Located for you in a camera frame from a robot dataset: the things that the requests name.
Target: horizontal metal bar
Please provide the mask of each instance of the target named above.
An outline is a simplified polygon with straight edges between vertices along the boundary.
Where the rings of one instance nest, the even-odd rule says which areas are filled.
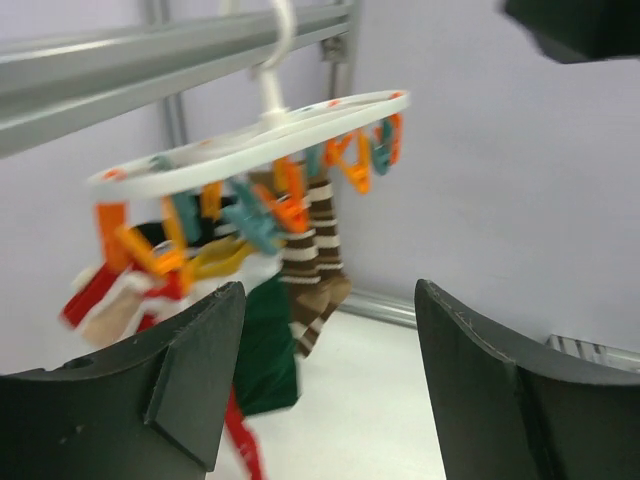
[[[354,290],[339,309],[359,317],[406,328],[417,328],[416,311],[413,303],[408,300]]]
[[[300,7],[294,49],[349,28],[348,6]],[[0,50],[0,158],[265,61],[273,12],[127,28]]]

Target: brown sock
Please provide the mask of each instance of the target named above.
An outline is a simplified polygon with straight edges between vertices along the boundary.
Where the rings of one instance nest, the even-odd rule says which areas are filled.
[[[322,283],[329,287],[330,292],[329,305],[320,316],[326,322],[351,293],[351,280],[342,271],[344,265],[340,257],[340,236],[333,208],[333,189],[326,173],[309,179],[308,195],[311,203],[311,226],[316,231],[318,271]]]
[[[251,172],[249,179],[267,187],[272,192],[271,172]],[[291,308],[291,331],[297,342],[297,350],[307,357],[320,336],[330,292],[321,282],[318,273],[318,248],[314,243],[315,231],[310,228],[302,234],[286,233],[282,255],[281,281],[287,286]]]

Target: striped sock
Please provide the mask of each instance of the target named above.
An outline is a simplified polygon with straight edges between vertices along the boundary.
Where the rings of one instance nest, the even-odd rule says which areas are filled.
[[[252,182],[273,189],[271,172],[251,172]],[[287,286],[291,309],[291,331],[297,351],[309,356],[324,326],[322,313],[329,305],[328,287],[321,283],[318,272],[318,247],[313,241],[315,230],[305,233],[285,233],[282,252],[281,281]]]
[[[318,271],[322,283],[328,286],[330,293],[329,305],[321,315],[326,322],[351,293],[351,280],[342,271],[344,265],[340,257],[333,189],[326,173],[309,180],[309,201],[311,226],[316,231],[314,240],[318,247]]]

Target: clothes drying hanger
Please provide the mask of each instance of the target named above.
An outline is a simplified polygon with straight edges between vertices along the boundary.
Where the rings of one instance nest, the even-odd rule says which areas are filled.
[[[168,196],[212,184],[390,118],[409,105],[408,92],[391,90],[286,109],[276,69],[292,44],[295,15],[289,0],[271,2],[280,38],[274,54],[254,68],[264,104],[261,120],[231,134],[163,152],[174,166],[170,171],[154,171],[154,155],[119,165],[126,177],[118,181],[106,181],[105,172],[100,172],[88,181],[96,202]]]

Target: metal bracket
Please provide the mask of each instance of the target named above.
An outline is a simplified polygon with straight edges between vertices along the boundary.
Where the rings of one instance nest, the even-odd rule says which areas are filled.
[[[322,48],[322,61],[332,63],[347,63],[346,35],[336,35],[325,38],[320,42]]]

